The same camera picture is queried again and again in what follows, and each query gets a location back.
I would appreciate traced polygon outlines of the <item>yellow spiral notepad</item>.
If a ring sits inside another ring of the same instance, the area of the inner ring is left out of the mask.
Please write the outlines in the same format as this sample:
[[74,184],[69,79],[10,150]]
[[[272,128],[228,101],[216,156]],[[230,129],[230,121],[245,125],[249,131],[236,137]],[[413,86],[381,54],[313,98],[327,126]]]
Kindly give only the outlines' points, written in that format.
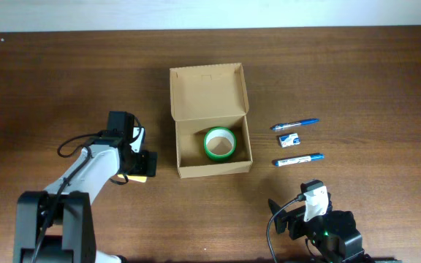
[[135,182],[138,182],[138,183],[145,183],[148,179],[146,176],[138,176],[138,175],[119,174],[118,177],[123,178],[123,179],[127,179],[127,180],[132,180],[132,181],[135,181]]

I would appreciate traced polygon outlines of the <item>white blue staples box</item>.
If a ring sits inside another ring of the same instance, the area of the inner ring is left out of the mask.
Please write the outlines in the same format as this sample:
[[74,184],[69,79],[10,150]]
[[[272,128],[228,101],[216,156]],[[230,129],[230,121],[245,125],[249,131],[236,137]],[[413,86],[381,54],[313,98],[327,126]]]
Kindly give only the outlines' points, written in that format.
[[279,145],[282,148],[300,144],[300,138],[297,133],[284,134],[278,137]]

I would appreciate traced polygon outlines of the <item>green tape roll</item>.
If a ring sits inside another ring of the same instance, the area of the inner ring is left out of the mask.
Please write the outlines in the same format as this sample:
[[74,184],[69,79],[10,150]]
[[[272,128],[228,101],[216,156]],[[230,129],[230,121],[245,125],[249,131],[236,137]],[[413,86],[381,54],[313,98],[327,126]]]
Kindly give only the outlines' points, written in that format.
[[205,153],[210,160],[223,162],[228,160],[235,152],[237,140],[229,129],[215,127],[207,132],[203,145]]

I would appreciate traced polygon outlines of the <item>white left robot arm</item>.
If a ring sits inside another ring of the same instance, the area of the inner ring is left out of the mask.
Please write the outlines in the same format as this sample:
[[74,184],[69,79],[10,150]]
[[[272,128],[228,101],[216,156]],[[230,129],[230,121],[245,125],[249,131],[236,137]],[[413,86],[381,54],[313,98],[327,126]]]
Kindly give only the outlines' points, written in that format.
[[111,111],[107,127],[82,135],[72,166],[42,191],[17,202],[13,262],[125,262],[96,247],[91,205],[108,183],[146,182],[158,156],[144,150],[145,128],[128,112]]

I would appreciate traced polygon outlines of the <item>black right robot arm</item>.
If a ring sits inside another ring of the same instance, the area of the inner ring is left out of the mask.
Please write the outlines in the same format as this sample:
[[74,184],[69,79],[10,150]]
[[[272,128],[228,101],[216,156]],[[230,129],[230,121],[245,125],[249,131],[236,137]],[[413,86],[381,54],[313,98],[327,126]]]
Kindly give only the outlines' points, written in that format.
[[371,263],[374,261],[363,249],[363,237],[356,227],[350,211],[334,210],[328,205],[323,216],[304,221],[306,208],[298,207],[289,212],[288,205],[279,206],[268,200],[272,217],[268,226],[274,225],[276,232],[288,232],[291,240],[305,239],[306,246],[313,246],[320,253],[311,254],[312,262],[324,263]]

